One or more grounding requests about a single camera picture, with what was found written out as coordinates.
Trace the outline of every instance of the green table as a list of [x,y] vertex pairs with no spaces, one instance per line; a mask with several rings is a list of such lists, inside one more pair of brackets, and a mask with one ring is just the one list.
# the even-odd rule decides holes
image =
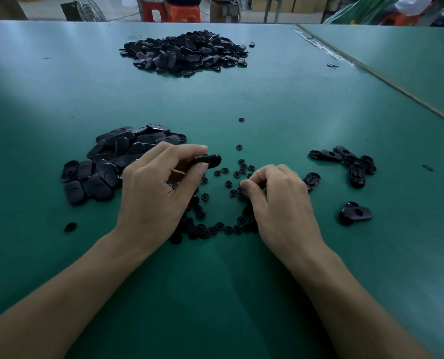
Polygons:
[[[444,120],[349,63],[327,68],[333,59],[291,26],[200,27],[255,41],[248,68],[172,78],[139,71],[118,54],[126,41],[193,25],[0,22],[0,313],[116,222],[120,191],[113,201],[72,207],[59,179],[63,164],[83,159],[100,133],[156,122],[207,144],[232,171],[245,158],[257,167],[285,163],[302,176],[318,172],[311,199],[327,244],[444,358]],[[307,157],[336,144],[374,157],[378,172],[362,190],[350,187],[344,166]],[[235,224],[243,209],[225,180],[209,174],[201,187],[211,196],[207,225]],[[336,215],[350,200],[374,219],[340,226]],[[69,222],[79,227],[65,234]],[[163,245],[68,357],[333,358],[334,351],[301,289],[250,234]]]
[[444,113],[444,28],[303,27]]

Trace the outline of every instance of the orange plastic stool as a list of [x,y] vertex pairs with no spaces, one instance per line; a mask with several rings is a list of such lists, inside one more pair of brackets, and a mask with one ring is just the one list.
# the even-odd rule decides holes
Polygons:
[[379,25],[393,25],[393,26],[415,26],[421,15],[405,16],[399,13],[387,15]]
[[142,20],[144,22],[155,22],[152,16],[152,10],[157,10],[161,14],[161,22],[169,22],[169,16],[165,10],[164,3],[152,1],[152,0],[141,0],[142,4]]
[[169,16],[169,22],[198,22],[201,23],[199,6],[175,6],[164,2]]

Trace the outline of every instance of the hand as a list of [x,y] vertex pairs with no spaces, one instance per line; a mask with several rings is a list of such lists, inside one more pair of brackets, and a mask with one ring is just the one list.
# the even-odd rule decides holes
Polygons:
[[[122,203],[114,229],[124,252],[135,251],[145,259],[171,236],[208,164],[195,164],[186,174],[182,171],[190,159],[206,152],[204,145],[162,142],[125,168]],[[168,180],[180,183],[172,189]]]
[[296,172],[286,165],[267,165],[240,186],[252,202],[262,240],[287,268],[326,248],[307,186]]

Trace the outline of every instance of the white shirt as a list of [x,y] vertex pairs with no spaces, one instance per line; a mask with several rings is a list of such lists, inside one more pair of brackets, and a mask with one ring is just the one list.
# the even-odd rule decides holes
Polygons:
[[406,16],[420,15],[432,0],[398,0],[396,9]]

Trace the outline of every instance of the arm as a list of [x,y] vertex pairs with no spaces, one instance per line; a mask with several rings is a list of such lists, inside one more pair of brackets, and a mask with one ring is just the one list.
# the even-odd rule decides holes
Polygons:
[[[172,169],[206,151],[161,143],[124,170],[116,228],[0,316],[0,358],[64,357],[114,291],[176,229],[208,165],[187,174]],[[182,178],[176,190],[169,178]]]
[[[265,185],[267,195],[260,188]],[[268,165],[241,186],[263,241],[305,290],[341,358],[433,358],[325,245],[307,187],[295,172]]]

